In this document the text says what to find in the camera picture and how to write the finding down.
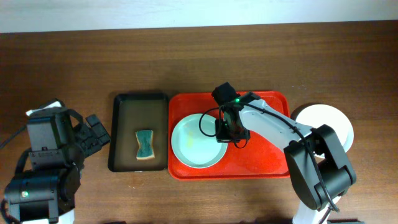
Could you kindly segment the light green plate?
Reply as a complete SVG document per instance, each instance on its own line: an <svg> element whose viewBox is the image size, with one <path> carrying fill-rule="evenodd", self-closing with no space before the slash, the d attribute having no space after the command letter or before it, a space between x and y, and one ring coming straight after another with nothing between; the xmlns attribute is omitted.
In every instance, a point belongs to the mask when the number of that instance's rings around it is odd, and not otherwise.
<svg viewBox="0 0 398 224"><path fill-rule="evenodd" d="M205 136L199 128L210 133L215 131L216 118L210 115L191 114L181 119L171 135L171 147L177 159L186 166L204 169L218 163L226 154L228 144L215 137Z"/></svg>

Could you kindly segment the green and yellow sponge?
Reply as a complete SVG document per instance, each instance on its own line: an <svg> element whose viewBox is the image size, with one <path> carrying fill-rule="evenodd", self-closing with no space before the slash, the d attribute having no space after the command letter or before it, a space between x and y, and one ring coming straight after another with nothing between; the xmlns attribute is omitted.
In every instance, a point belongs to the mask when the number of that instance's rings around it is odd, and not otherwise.
<svg viewBox="0 0 398 224"><path fill-rule="evenodd" d="M137 160L149 160L155 157L153 149L153 130L145 129L136 132L138 150Z"/></svg>

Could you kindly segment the white plate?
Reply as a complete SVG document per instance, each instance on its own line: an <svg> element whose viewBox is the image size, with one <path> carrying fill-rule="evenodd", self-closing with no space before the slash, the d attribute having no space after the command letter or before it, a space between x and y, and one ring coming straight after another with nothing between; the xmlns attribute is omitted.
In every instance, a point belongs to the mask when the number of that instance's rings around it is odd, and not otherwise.
<svg viewBox="0 0 398 224"><path fill-rule="evenodd" d="M326 124L333 128L345 152L353 145L354 129L348 117L339 109L325 104L307 104L297 108L291 118L301 124L319 128Z"/></svg>

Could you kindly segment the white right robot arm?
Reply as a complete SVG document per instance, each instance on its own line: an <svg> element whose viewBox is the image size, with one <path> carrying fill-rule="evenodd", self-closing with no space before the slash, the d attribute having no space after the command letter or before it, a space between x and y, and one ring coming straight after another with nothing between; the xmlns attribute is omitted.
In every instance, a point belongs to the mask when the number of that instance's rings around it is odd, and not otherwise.
<svg viewBox="0 0 398 224"><path fill-rule="evenodd" d="M337 201L356 182L356 173L335 131L313 128L271 108L253 92L215 90L219 119L215 137L237 144L256 133L284 153L292 187L300 199L293 223L326 223Z"/></svg>

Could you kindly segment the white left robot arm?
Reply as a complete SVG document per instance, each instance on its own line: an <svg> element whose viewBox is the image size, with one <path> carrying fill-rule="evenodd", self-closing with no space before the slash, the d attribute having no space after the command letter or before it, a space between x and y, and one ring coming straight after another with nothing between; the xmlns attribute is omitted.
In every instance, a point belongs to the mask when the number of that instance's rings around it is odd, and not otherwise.
<svg viewBox="0 0 398 224"><path fill-rule="evenodd" d="M31 147L20 156L4 191L1 215L6 223L47 220L57 223L75 208L84 161L110 142L94 114L72 125L71 114L33 116L27 123Z"/></svg>

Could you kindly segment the red plastic tray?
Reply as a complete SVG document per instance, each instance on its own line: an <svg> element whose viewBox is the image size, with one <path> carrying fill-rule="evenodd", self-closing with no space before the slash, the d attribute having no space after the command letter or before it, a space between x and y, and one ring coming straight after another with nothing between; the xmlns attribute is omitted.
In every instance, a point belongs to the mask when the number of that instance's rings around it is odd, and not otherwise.
<svg viewBox="0 0 398 224"><path fill-rule="evenodd" d="M169 136L177 123L191 114L202 114L217 107L210 93L180 93L169 101ZM195 169L181 163L168 146L168 171L178 180L221 180L221 179L276 179L289 176L284 153L251 132L251 138L244 148L228 145L226 154L215 165Z"/></svg>

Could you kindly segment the black rectangular tray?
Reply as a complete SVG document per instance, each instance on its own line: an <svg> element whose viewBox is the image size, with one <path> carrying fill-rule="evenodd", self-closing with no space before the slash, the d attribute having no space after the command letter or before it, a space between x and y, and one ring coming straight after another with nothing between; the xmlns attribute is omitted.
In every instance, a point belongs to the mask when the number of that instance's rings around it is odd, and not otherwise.
<svg viewBox="0 0 398 224"><path fill-rule="evenodd" d="M114 99L108 169L112 172L158 171L167 168L169 99L164 93L119 94ZM136 133L152 131L153 156L137 158Z"/></svg>

